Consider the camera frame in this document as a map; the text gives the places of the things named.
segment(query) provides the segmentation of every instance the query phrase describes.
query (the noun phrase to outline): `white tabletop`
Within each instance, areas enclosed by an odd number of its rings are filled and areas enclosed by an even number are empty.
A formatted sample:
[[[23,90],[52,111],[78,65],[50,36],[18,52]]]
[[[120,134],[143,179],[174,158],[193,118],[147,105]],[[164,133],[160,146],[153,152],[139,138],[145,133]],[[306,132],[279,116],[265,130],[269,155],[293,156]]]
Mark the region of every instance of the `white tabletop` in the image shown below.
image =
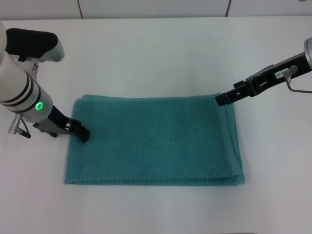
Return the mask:
[[[303,52],[312,17],[5,21],[50,31],[65,59],[39,84],[70,116],[83,94],[174,97],[226,92]],[[312,90],[312,73],[293,80]],[[235,104],[246,184],[64,185],[68,136],[8,134],[0,108],[1,234],[310,234],[312,95],[280,84]]]

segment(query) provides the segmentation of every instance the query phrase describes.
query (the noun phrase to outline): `sticker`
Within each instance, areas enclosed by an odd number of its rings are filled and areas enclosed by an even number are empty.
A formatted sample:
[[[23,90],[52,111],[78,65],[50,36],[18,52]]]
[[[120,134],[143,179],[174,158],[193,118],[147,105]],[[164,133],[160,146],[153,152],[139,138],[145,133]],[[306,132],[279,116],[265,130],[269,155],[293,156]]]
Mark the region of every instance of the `sticker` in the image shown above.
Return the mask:
[[[288,68],[285,68],[285,69],[283,69],[283,70],[281,70],[281,71],[279,71],[279,72],[276,72],[276,73],[275,73],[276,78],[281,78],[281,77],[283,77],[283,72],[285,72],[285,71],[287,71],[287,70],[288,70]]]

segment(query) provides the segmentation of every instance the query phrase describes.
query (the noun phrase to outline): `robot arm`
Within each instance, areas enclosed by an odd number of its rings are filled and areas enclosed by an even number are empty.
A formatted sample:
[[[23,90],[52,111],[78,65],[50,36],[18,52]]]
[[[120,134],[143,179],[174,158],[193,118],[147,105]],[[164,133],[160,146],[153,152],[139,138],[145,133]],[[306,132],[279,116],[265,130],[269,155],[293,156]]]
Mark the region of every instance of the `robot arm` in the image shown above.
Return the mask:
[[[280,83],[287,83],[293,92],[312,93],[294,90],[290,87],[291,79],[312,71],[312,38],[304,42],[304,52],[278,64],[268,66],[256,74],[234,84],[234,89],[215,97],[219,106],[231,104],[245,97],[254,97]]]
[[[19,56],[18,62],[10,54]],[[90,131],[80,121],[64,116],[37,83],[38,61],[57,62],[63,58],[64,50],[55,34],[23,29],[5,31],[0,20],[0,104],[16,113],[9,133],[25,136],[19,128],[24,119],[53,137],[71,134],[83,142],[88,140]]]

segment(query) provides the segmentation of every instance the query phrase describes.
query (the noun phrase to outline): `folded towel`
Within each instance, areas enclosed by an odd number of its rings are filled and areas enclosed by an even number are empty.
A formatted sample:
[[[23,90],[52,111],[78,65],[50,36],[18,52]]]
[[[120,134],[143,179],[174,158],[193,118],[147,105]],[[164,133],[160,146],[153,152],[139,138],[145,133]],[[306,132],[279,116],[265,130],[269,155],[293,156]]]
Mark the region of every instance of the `folded towel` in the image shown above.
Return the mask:
[[[73,118],[65,183],[219,186],[244,183],[233,105],[215,96],[120,98],[84,95]]]

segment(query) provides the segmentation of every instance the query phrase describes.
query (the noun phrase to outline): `green light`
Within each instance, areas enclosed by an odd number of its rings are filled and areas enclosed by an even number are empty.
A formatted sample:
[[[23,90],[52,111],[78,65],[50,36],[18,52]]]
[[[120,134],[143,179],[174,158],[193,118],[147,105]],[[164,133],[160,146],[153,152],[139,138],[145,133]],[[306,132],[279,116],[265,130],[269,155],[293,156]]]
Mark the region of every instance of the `green light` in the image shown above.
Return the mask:
[[[36,104],[36,110],[40,110],[43,107],[43,103],[40,101]]]

